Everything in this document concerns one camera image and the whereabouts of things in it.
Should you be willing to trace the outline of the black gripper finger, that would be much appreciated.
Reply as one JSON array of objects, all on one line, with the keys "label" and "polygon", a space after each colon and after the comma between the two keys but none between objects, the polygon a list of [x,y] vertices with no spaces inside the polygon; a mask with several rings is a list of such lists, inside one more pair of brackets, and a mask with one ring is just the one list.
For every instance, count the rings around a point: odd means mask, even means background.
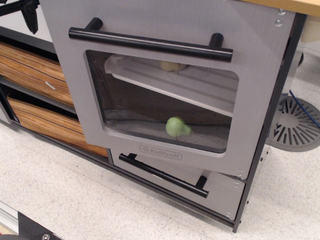
[{"label": "black gripper finger", "polygon": [[38,31],[38,2],[23,2],[22,15],[28,29],[35,34]]}]

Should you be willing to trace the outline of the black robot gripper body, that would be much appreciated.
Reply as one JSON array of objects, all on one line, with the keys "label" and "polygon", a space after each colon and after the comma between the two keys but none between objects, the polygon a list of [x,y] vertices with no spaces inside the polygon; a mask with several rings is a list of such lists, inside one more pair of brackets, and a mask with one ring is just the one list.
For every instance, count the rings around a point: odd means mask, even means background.
[{"label": "black robot gripper body", "polygon": [[18,0],[18,1],[7,4],[7,0],[1,0],[0,3],[3,4],[0,7],[1,16],[5,16],[18,11],[21,11],[23,14],[29,16],[29,15],[36,14],[36,9],[38,8],[40,1],[39,0]]}]

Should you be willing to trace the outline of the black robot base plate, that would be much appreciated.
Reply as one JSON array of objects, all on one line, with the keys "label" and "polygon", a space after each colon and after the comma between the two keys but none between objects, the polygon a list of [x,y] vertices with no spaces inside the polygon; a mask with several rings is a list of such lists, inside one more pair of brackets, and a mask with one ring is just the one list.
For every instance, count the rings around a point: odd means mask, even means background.
[{"label": "black robot base plate", "polygon": [[58,235],[21,212],[18,216],[18,235],[2,234],[1,240],[62,240]]}]

